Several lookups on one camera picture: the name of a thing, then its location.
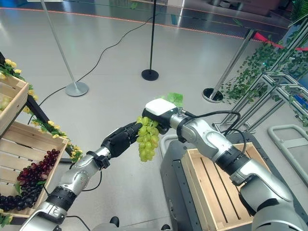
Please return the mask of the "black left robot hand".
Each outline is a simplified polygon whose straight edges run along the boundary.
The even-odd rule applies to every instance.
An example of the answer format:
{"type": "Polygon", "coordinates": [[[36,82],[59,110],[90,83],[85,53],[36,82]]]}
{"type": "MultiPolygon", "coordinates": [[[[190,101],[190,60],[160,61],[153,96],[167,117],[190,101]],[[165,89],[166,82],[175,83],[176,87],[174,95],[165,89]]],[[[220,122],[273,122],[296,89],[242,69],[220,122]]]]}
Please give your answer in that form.
{"type": "Polygon", "coordinates": [[[109,134],[102,142],[101,146],[109,150],[109,158],[119,157],[127,148],[133,144],[138,136],[142,123],[129,123],[109,134]]]}

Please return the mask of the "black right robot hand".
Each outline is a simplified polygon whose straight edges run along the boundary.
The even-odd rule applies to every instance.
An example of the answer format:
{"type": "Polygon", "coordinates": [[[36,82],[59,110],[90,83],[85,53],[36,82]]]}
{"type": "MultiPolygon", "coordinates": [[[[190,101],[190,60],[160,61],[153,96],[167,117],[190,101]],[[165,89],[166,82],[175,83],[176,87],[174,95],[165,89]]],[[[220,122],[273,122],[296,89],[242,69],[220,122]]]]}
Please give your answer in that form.
{"type": "Polygon", "coordinates": [[[171,128],[171,117],[178,111],[175,104],[158,98],[148,102],[142,112],[143,117],[156,121],[158,123],[157,129],[160,134],[164,135],[171,128]]]}

